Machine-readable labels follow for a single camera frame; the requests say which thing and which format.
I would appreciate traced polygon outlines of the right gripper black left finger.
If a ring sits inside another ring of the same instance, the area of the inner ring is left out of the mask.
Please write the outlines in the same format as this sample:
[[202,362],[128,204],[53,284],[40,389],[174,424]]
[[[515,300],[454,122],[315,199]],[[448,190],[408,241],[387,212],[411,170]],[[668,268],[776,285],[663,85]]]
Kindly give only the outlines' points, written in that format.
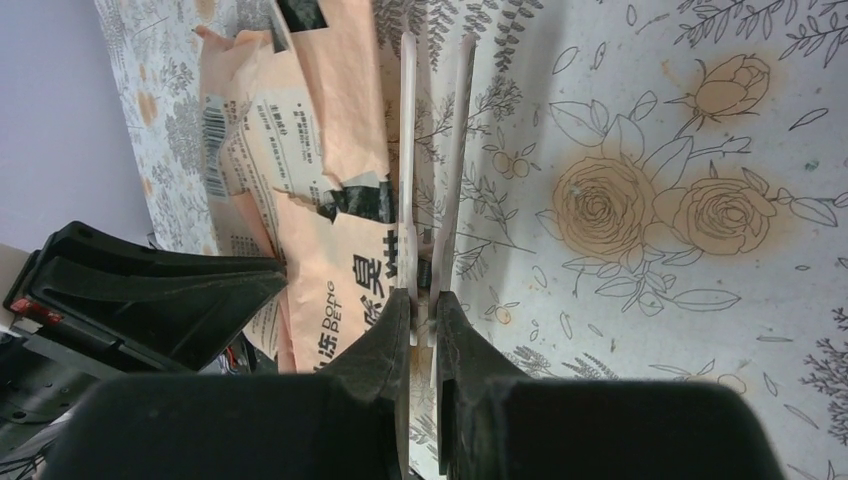
[[405,479],[409,473],[410,325],[405,289],[319,375],[330,381],[328,479]]

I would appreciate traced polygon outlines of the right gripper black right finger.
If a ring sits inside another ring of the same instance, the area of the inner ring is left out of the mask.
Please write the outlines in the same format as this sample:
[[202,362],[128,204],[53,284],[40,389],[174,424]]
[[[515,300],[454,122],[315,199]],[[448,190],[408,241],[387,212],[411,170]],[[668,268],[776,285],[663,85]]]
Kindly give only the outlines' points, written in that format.
[[504,477],[506,427],[500,400],[528,375],[471,325],[455,293],[436,305],[439,471],[447,477]]

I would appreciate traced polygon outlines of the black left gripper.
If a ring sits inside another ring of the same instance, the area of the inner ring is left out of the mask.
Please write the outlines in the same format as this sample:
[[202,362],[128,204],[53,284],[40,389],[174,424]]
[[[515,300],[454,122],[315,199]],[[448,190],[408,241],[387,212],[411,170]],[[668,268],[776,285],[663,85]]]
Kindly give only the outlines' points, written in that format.
[[73,221],[1,290],[1,452],[18,451],[96,383],[198,372],[285,284],[269,257],[157,250]]

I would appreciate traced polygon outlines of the pink cat litter bag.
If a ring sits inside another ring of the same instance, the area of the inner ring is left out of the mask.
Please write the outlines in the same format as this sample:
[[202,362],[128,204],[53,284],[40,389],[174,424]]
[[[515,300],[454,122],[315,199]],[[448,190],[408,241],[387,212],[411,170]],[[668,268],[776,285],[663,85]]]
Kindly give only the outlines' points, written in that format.
[[397,281],[372,6],[276,1],[265,26],[197,34],[218,246],[286,275],[245,335],[280,371],[317,371],[376,323]]

